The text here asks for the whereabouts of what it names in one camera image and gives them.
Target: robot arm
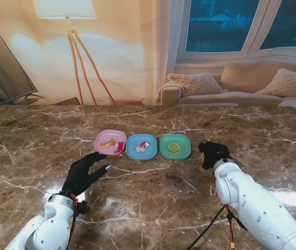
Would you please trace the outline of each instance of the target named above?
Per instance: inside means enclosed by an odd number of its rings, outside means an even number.
[[[110,170],[105,165],[92,174],[89,168],[105,155],[93,153],[74,162],[59,194],[52,195],[44,206],[45,216],[38,215],[31,219],[5,250],[65,250],[69,244],[71,232],[69,217],[86,214],[90,208],[86,202],[78,203],[75,196],[83,193],[90,185]]]
[[[221,202],[232,206],[240,222],[269,249],[296,250],[296,221],[283,204],[242,172],[224,145],[206,143],[200,146],[204,161],[208,158],[205,168],[209,165],[213,168]]]
[[[56,194],[44,206],[45,216],[30,220],[5,250],[66,249],[69,243],[69,217],[74,215],[72,199]]]

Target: white curtain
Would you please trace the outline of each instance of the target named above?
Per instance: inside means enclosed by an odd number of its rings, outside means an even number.
[[[157,90],[167,82],[166,76],[174,71],[179,46],[185,0],[158,0],[156,12],[159,16],[155,34],[158,34],[157,45]]]

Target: window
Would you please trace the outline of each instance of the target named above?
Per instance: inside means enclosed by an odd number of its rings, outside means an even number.
[[[260,49],[296,47],[296,1],[283,0]]]
[[[259,0],[192,0],[186,51],[241,51],[258,4]]]
[[[184,0],[177,28],[177,63],[296,60],[295,0]]]

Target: plate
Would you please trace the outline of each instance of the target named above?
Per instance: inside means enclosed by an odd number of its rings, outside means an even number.
[[[145,152],[137,152],[136,147],[144,141],[150,145]],[[133,160],[150,160],[157,154],[157,151],[157,140],[151,134],[134,134],[127,139],[126,154]]]
[[[180,145],[179,153],[172,153],[169,150],[169,144],[175,142]],[[191,152],[190,140],[183,134],[165,134],[159,141],[159,151],[167,159],[183,160],[186,159]]]
[[[125,145],[123,145],[121,152],[118,152],[118,153],[113,153],[114,146],[109,146],[109,147],[104,147],[104,148],[100,147],[100,145],[99,145],[100,142],[108,141],[112,138],[114,138],[114,140],[116,142],[123,142],[124,144],[126,143],[126,140],[127,140],[126,134],[122,131],[112,130],[112,129],[103,130],[96,137],[96,140],[94,143],[95,151],[98,151],[100,154],[104,154],[104,155],[118,155],[118,154],[120,154],[124,150]]]

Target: lamp shade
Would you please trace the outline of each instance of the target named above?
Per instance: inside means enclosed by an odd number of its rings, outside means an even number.
[[[91,0],[34,0],[34,9],[41,19],[95,19]]]

